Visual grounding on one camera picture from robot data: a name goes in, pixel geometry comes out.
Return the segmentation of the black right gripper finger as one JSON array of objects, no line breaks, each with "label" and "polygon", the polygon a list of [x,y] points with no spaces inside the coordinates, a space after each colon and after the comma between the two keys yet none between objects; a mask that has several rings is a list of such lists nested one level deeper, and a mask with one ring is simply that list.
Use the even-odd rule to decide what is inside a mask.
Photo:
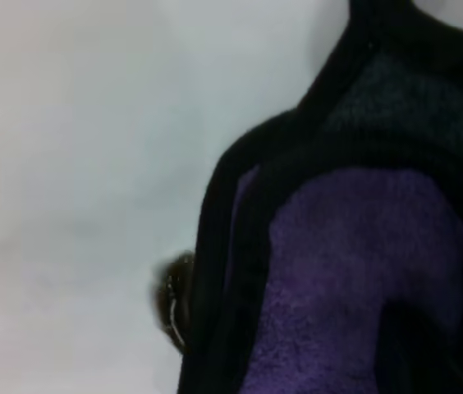
[{"label": "black right gripper finger", "polygon": [[463,314],[445,332],[417,305],[390,300],[378,330],[380,393],[463,393]]}]

